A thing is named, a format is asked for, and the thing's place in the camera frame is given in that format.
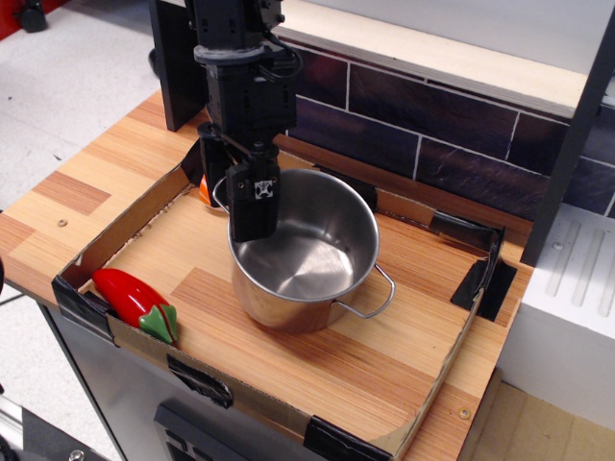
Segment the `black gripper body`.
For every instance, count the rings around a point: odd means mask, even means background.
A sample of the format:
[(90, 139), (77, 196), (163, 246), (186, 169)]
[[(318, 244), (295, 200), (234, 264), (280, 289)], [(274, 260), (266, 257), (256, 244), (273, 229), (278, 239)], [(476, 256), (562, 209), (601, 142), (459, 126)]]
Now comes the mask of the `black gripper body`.
[(275, 160), (275, 137), (297, 123), (301, 55), (282, 42), (263, 42), (236, 50), (198, 45), (194, 59), (207, 74), (205, 132), (229, 147), (235, 162)]

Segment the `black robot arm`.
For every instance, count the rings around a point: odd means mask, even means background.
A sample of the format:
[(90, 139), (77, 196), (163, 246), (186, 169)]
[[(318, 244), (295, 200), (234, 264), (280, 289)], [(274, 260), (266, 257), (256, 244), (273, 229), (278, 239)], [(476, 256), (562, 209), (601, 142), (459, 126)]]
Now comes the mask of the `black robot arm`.
[(281, 170), (276, 136), (297, 123), (301, 55), (273, 32), (283, 23), (278, 1), (189, 1), (206, 71), (210, 121), (198, 129), (208, 193), (226, 189), (231, 237), (248, 242), (273, 234)]

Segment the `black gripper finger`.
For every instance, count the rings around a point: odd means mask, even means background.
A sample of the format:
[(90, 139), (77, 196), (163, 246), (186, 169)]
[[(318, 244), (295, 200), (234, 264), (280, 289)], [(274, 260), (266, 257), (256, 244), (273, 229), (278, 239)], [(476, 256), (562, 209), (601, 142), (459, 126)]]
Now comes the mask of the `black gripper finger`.
[(226, 173), (226, 191), (234, 242), (269, 237), (276, 229), (280, 204), (280, 167), (275, 160), (242, 162)]
[(226, 171), (240, 162), (240, 151), (211, 123), (198, 126), (204, 176), (209, 189), (226, 177)]

